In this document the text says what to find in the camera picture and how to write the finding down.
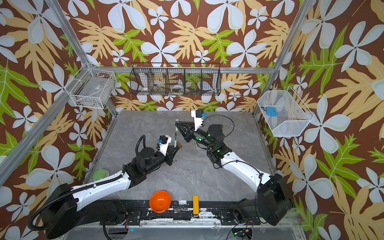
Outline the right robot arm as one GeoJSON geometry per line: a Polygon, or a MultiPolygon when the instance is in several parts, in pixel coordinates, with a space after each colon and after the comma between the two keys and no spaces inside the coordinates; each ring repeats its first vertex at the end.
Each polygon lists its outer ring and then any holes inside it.
{"type": "Polygon", "coordinates": [[[207,131],[193,122],[176,122],[186,142],[196,141],[206,147],[210,161],[245,182],[255,192],[253,200],[243,199],[233,206],[237,223],[252,221],[255,225],[277,225],[293,208],[293,197],[287,182],[279,174],[270,175],[242,160],[226,146],[222,125],[210,125],[207,131]]]}

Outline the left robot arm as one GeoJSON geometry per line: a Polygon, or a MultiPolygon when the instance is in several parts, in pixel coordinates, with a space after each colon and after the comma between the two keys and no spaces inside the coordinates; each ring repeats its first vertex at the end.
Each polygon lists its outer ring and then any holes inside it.
{"type": "Polygon", "coordinates": [[[137,186],[163,164],[171,166],[180,149],[178,145],[172,147],[171,141],[170,136],[162,135],[157,148],[153,149],[146,146],[146,136],[142,135],[135,147],[136,156],[124,164],[121,171],[81,186],[58,186],[31,216],[28,228],[44,231],[48,239],[55,239],[80,225],[97,221],[122,222],[127,212],[123,204],[120,201],[102,203],[100,200],[137,186]]]}

